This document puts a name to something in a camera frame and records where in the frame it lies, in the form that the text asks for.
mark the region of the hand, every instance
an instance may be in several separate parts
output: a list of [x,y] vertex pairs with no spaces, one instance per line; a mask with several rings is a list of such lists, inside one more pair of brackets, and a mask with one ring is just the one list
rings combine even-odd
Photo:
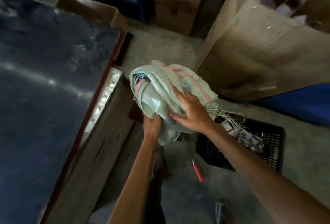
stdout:
[[206,108],[203,107],[197,96],[192,95],[192,93],[185,88],[183,95],[175,86],[172,85],[172,87],[175,94],[184,105],[187,115],[182,116],[177,113],[169,113],[169,116],[182,126],[204,134],[209,127],[214,125]]
[[143,115],[143,135],[146,141],[152,142],[154,145],[158,145],[158,136],[161,126],[161,117],[155,114],[154,118],[149,118]]

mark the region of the shiny table surface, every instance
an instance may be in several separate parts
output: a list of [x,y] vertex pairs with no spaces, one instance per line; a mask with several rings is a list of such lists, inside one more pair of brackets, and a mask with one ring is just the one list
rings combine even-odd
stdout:
[[36,223],[121,30],[0,0],[0,224]]

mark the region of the red box cutter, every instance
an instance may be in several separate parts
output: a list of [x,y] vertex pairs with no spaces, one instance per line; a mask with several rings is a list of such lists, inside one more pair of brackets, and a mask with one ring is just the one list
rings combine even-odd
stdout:
[[194,169],[195,169],[195,172],[197,174],[197,177],[198,177],[199,181],[200,182],[203,182],[204,181],[204,178],[203,178],[201,172],[199,171],[199,169],[198,169],[198,167],[197,167],[197,165],[196,165],[196,163],[195,163],[194,160],[192,160],[192,165],[194,166]]

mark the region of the black plastic crate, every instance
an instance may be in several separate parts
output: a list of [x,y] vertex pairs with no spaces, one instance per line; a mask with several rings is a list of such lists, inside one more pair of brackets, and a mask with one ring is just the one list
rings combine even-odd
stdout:
[[[267,162],[274,170],[281,173],[285,144],[284,128],[240,115],[229,115],[241,123],[247,132],[255,134],[264,140],[264,152],[259,154],[260,158]],[[215,120],[217,123],[221,123],[222,121],[224,121],[222,117],[218,117]],[[196,153],[209,165],[235,171],[225,156],[204,134],[199,134],[198,136]]]

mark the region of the gray floor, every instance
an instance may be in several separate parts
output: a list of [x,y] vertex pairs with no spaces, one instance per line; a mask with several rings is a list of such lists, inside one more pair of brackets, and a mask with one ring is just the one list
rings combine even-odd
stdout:
[[[193,68],[196,51],[203,40],[129,20],[134,35],[120,68],[126,76],[140,65],[159,59],[166,64]],[[283,175],[330,207],[330,130],[254,105],[220,100],[223,109],[249,113],[247,117],[285,128],[287,137]],[[137,124],[112,173],[98,208],[115,201],[130,172],[142,141]],[[232,206],[235,223],[272,223],[265,209],[235,172],[207,165],[194,151],[196,134],[165,147],[170,178],[162,188],[162,207],[167,223],[214,223],[214,204],[226,199]],[[205,182],[200,183],[192,167],[195,159]]]

